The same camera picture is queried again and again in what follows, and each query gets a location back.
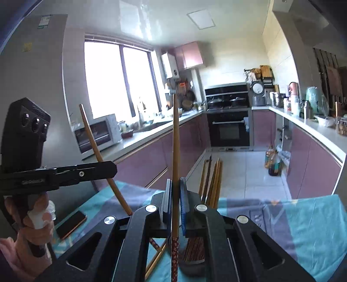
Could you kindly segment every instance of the silver thermos bottle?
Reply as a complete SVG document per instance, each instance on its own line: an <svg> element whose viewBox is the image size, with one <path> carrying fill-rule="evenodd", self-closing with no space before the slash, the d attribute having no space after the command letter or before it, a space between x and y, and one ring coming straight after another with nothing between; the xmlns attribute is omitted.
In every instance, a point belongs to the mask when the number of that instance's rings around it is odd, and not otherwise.
<svg viewBox="0 0 347 282"><path fill-rule="evenodd" d="M313 119L313 110L309 101L305 101L304 119Z"/></svg>

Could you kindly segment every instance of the triangular cutout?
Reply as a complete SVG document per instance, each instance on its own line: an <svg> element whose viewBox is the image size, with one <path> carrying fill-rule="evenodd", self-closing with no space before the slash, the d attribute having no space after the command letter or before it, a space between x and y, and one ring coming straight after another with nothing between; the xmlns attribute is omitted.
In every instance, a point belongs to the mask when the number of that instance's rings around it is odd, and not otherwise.
<svg viewBox="0 0 347 282"><path fill-rule="evenodd" d="M93 254L101 239L102 234L93 234L79 249L77 249L68 259L67 263L75 268L85 271L89 267Z"/></svg>
<svg viewBox="0 0 347 282"><path fill-rule="evenodd" d="M284 263L284 259L281 258L272 248L270 248L270 246L266 244L256 232L253 232L251 237L265 269L269 270Z"/></svg>

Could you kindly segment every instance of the tiled floor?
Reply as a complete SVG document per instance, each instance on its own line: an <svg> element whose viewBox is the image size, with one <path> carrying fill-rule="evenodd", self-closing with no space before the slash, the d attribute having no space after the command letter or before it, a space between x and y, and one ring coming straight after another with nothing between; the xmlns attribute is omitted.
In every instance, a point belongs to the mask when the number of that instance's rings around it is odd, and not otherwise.
<svg viewBox="0 0 347 282"><path fill-rule="evenodd" d="M187 179L188 190L198 192L203 160ZM223 160L220 197L235 199L287 200L280 176L270 176L264 168L265 152L213 152L212 168L217 158Z"/></svg>

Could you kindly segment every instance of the square ceiling light panel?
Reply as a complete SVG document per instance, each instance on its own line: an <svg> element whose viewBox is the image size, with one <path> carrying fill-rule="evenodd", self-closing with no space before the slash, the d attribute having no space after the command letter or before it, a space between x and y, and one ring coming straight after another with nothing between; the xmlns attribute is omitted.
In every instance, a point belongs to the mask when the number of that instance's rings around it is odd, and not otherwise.
<svg viewBox="0 0 347 282"><path fill-rule="evenodd" d="M214 27L215 24L210 16L209 11L200 10L187 14L187 16L193 21L193 23L200 29L206 29Z"/></svg>

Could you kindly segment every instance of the white countertop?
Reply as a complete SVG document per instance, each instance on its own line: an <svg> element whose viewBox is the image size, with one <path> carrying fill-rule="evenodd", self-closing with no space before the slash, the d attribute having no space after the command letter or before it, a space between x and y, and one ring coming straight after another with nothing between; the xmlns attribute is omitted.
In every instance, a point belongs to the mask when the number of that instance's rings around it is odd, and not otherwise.
<svg viewBox="0 0 347 282"><path fill-rule="evenodd" d="M318 122L295 117L291 112L272 106L252 107L252 110L270 110L290 120L327 147L343 163L347 155L347 137L336 133L334 127L320 126Z"/></svg>
<svg viewBox="0 0 347 282"><path fill-rule="evenodd" d="M192 110L187 114L183 114L180 118L179 118L179 124L183 124L197 116L199 116L203 111L196 111L196 110ZM166 121L168 119L160 119L158 120L159 122L163 122ZM101 155L104 159L104 161L115 161L118 158L124 156L125 154L135 150L136 148L142 146L143 144L153 140L154 138L170 131L173 126L174 126L174 122L172 121L172 119L169 119L170 122L159 126L155 129L152 129L150 131L145 131L145 132L138 132L138 133L134 133L133 137L131 138L127 138L127 139L123 139L121 142L112 145L111 147L108 147L104 150L101 151ZM86 159L84 159L82 162L84 163L93 163L93 162L97 162L97 159L95 157L95 155L92 155Z"/></svg>

